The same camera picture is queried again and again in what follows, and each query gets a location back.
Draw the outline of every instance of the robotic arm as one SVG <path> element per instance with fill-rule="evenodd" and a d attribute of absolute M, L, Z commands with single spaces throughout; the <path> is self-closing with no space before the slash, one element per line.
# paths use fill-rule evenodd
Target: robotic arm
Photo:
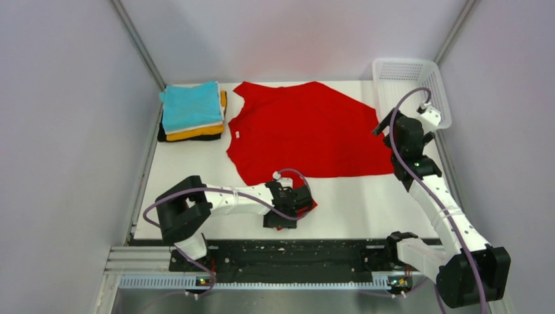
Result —
<path fill-rule="evenodd" d="M 461 239 L 476 263 L 486 301 L 500 300 L 505 292 L 509 274 L 510 256 L 503 247 L 492 247 L 468 221 L 460 206 L 453 199 L 437 164 L 423 155 L 423 148 L 432 139 L 441 121 L 441 112 L 423 103 L 417 118 L 409 118 L 397 112 L 393 121 L 395 146 L 401 159 L 418 176 L 429 190 L 441 201 L 444 208 L 421 184 L 415 183 L 413 176 L 400 163 L 395 154 L 391 161 L 395 176 L 407 192 L 420 204 L 439 235 L 444 252 L 427 246 L 411 233 L 394 232 L 387 239 L 387 251 L 394 260 L 409 264 L 420 270 L 434 282 L 441 298 L 450 307 L 479 304 L 480 298 L 476 280 L 463 245 L 456 235 L 452 222 L 460 231 Z M 382 133 L 389 126 L 393 110 L 373 131 Z M 392 148 L 390 137 L 384 143 Z"/>
<path fill-rule="evenodd" d="M 163 201 L 176 193 L 184 195 Z M 162 241 L 180 248 L 193 260 L 207 254 L 206 241 L 199 228 L 210 216 L 262 215 L 265 228 L 291 229 L 296 228 L 296 221 L 300 219 L 295 217 L 313 205 L 308 187 L 293 188 L 293 181 L 288 178 L 235 188 L 204 184 L 197 175 L 187 177 L 159 196 L 156 202 L 161 202 L 156 212 Z"/>

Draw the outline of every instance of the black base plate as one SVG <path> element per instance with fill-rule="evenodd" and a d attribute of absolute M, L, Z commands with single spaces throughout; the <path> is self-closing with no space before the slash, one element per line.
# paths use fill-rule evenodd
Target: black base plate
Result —
<path fill-rule="evenodd" d="M 426 243 L 439 245 L 437 239 Z M 198 260 L 220 283 L 366 283 L 372 271 L 403 270 L 388 260 L 385 240 L 208 240 Z M 199 271 L 172 251 L 170 271 Z"/>

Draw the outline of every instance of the white basket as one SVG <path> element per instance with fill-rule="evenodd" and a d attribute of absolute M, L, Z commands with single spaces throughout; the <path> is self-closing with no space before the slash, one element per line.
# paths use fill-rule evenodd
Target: white basket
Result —
<path fill-rule="evenodd" d="M 451 126 L 451 113 L 437 64 L 427 60 L 380 58 L 372 62 L 374 98 L 378 117 L 384 119 L 399 100 L 417 87 L 432 91 L 431 103 L 441 112 L 440 129 Z M 401 106 L 403 114 L 415 117 L 416 108 L 424 101 L 426 93 L 409 97 Z"/>

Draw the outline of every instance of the yellow cloth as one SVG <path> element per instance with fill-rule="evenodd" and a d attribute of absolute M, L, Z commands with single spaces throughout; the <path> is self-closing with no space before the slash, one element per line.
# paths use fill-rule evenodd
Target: yellow cloth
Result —
<path fill-rule="evenodd" d="M 220 92 L 220 102 L 225 113 L 227 107 L 227 93 L 223 90 Z M 224 125 L 221 126 L 205 126 L 204 128 L 198 128 L 195 130 L 183 131 L 175 134 L 167 134 L 166 139 L 168 142 L 180 141 L 182 139 L 189 139 L 191 137 L 199 135 L 216 135 L 224 131 Z"/>

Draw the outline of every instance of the gray floor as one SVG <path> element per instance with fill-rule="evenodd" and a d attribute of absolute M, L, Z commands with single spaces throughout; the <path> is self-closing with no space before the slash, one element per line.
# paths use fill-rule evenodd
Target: gray floor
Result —
<path fill-rule="evenodd" d="M 212 292 L 198 301 L 190 296 L 175 294 L 160 300 L 147 311 L 141 312 L 147 304 L 167 292 L 143 289 L 120 290 L 113 314 L 441 313 L 431 284 L 426 284 L 426 287 L 407 299 L 395 300 L 365 296 L 355 291 L 228 290 Z M 479 313 L 479 307 L 448 309 L 448 313 Z"/>

